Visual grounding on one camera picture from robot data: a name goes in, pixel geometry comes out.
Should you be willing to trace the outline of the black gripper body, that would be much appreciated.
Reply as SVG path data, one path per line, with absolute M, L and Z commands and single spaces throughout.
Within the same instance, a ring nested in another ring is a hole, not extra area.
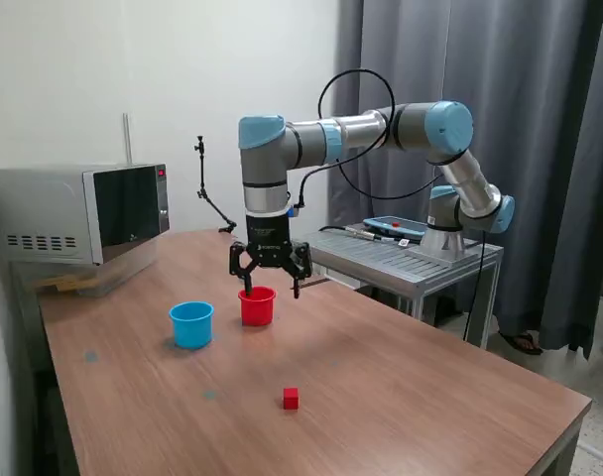
M 290 238 L 289 217 L 246 216 L 247 238 L 246 253 L 251 258 L 247 269 L 272 268 L 291 271 L 294 267 L 291 254 L 293 246 Z

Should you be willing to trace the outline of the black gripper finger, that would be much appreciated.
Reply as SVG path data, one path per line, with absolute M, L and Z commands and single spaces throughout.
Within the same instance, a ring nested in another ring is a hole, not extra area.
M 229 248 L 229 274 L 241 279 L 244 284 L 244 293 L 246 297 L 251 295 L 253 290 L 251 274 L 256 268 L 256 261 L 251 259 L 249 264 L 244 267 L 241 264 L 241 256 L 246 252 L 246 246 L 235 241 Z
M 299 298 L 301 282 L 311 276 L 310 248 L 306 242 L 292 243 L 291 253 L 284 260 L 284 270 L 293 279 L 294 298 Z

